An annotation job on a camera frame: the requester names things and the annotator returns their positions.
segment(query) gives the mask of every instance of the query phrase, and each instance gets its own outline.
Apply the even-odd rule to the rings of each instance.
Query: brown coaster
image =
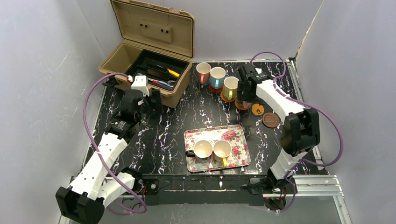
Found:
[[[275,113],[266,113],[262,116],[262,123],[269,128],[276,128],[278,127],[281,119]]]
[[[260,104],[253,104],[251,110],[256,117],[261,117],[264,114],[264,106]]]
[[[216,90],[216,89],[214,89],[211,85],[209,85],[209,89],[210,89],[212,92],[215,92],[215,93],[219,93],[219,92],[222,92],[222,91],[223,91],[223,87],[221,87],[220,89]]]
[[[238,103],[238,102],[235,101],[235,106],[236,106],[236,108],[240,109],[241,111],[245,111],[245,110],[250,109],[250,107],[252,106],[252,104],[250,104],[248,107],[243,107],[242,104],[240,104],[240,103]]]
[[[232,99],[232,100],[228,100],[226,97],[223,96],[223,92],[221,92],[220,97],[221,97],[221,99],[222,99],[223,101],[226,101],[226,102],[228,102],[228,103],[231,103],[231,102],[233,102],[233,101],[236,99],[236,97],[235,97],[235,98]]]

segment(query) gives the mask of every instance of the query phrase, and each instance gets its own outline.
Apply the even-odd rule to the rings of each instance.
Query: rose pattern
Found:
[[[202,129],[188,130],[184,133],[186,151],[192,150],[194,143],[199,140],[209,140],[212,144],[219,140],[228,141],[231,146],[231,155],[227,158],[228,166],[231,168],[246,166],[250,164],[250,154],[246,143],[243,128],[240,125],[219,126]],[[187,168],[190,172],[215,171],[223,169],[221,162],[213,157],[205,163],[199,163],[193,157],[186,157]]]

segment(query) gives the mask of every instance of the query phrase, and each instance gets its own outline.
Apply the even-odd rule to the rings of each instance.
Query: marble tabletop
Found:
[[[212,68],[220,66],[227,72],[227,76],[239,78],[237,69],[244,64],[238,63],[209,63]],[[207,172],[222,175],[265,175],[270,166],[276,161],[281,146],[278,138],[282,125],[271,129],[263,125],[260,117],[255,117],[250,110],[236,109],[234,102],[221,100],[220,95],[211,92],[207,86],[200,86],[195,77],[193,64],[190,70],[190,84],[184,92],[176,109],[164,106],[162,114],[150,115],[143,118],[139,134],[135,135],[128,147],[120,154],[112,167],[113,172],[119,172],[124,167],[136,168],[144,174],[182,174],[194,175],[187,170],[184,132],[191,129],[239,124],[243,127],[247,145],[250,151],[251,163],[246,167],[221,171]],[[270,72],[279,76],[283,71],[282,63],[255,62],[254,66],[263,72]],[[278,80],[278,85],[290,96],[296,98],[290,73]],[[107,88],[99,111],[99,116],[93,131],[97,142],[109,122],[111,114],[120,106],[123,91]],[[265,105],[265,112],[273,110]],[[90,147],[86,164],[93,154]],[[313,152],[305,158],[314,161]],[[327,174],[323,170],[310,164],[302,163],[295,171],[296,174]]]

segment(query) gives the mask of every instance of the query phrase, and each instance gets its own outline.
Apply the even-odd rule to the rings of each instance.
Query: red mug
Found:
[[[197,64],[196,68],[197,70],[197,80],[201,85],[205,85],[209,83],[209,78],[210,78],[210,70],[211,66],[208,63],[199,63]]]

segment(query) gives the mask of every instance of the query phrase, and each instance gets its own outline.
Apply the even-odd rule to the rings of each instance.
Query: black mug handle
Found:
[[[195,157],[194,150],[188,150],[188,151],[186,151],[186,156],[187,156],[187,157]]]

